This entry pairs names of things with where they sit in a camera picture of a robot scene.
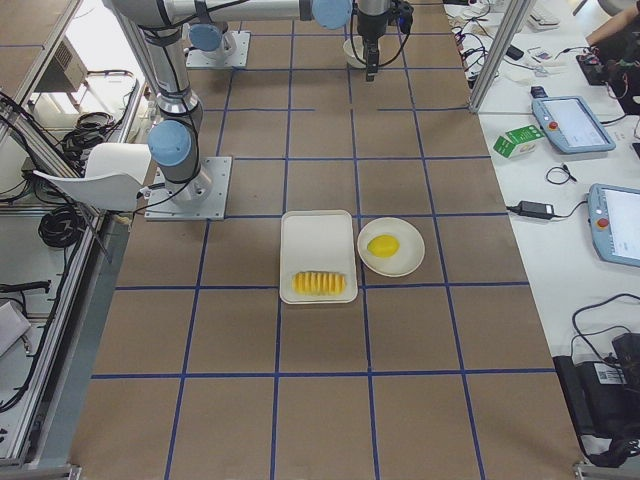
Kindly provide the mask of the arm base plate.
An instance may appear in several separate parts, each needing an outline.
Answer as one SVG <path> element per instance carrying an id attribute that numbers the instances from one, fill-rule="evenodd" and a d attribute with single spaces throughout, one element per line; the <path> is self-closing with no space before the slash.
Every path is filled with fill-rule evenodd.
<path id="1" fill-rule="evenodd" d="M 249 31 L 197 29 L 189 32 L 191 47 L 186 57 L 188 69 L 212 70 L 245 68 L 248 60 Z"/>
<path id="2" fill-rule="evenodd" d="M 144 210 L 144 217 L 149 221 L 223 220 L 231 169 L 231 157 L 203 158 L 199 174 L 182 190 L 180 185 L 166 182 L 157 167 L 154 184 L 164 186 L 147 196 L 151 206 Z"/>

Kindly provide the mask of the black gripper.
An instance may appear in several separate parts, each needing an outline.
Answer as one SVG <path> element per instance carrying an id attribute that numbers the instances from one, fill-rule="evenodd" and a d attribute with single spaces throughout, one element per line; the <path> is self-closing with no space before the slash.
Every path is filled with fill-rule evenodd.
<path id="1" fill-rule="evenodd" d="M 378 73 L 378 42 L 386 31 L 386 12 L 369 14 L 359 9 L 357 20 L 357 32 L 367 44 L 364 45 L 365 81 L 371 81 Z"/>

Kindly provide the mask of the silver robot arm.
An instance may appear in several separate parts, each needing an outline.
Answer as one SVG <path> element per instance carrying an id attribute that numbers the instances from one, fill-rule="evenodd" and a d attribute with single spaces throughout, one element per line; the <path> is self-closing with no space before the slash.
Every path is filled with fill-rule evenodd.
<path id="1" fill-rule="evenodd" d="M 189 29 L 191 46 L 212 58 L 226 57 L 236 49 L 227 22 L 194 23 Z"/>
<path id="2" fill-rule="evenodd" d="M 109 1 L 107 7 L 131 24 L 144 42 L 138 60 L 150 68 L 158 88 L 161 122 L 151 130 L 148 146 L 164 176 L 168 200 L 194 206 L 215 185 L 199 153 L 202 104 L 193 91 L 182 50 L 189 35 L 201 51 L 222 50 L 230 21 L 314 21 L 328 30 L 356 21 L 362 39 L 367 80 L 380 67 L 379 40 L 396 18 L 394 1 Z"/>

